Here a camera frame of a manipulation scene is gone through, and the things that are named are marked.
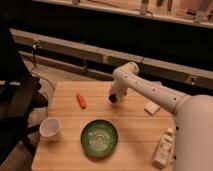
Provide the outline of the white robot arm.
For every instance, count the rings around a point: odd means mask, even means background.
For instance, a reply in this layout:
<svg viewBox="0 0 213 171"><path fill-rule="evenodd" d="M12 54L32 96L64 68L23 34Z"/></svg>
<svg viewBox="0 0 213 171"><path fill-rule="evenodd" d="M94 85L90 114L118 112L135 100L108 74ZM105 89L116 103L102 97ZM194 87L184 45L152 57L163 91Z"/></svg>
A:
<svg viewBox="0 0 213 171"><path fill-rule="evenodd" d="M128 62L113 71L109 99L116 103L131 88L176 118L173 171L213 171L213 96L186 93L145 80Z"/></svg>

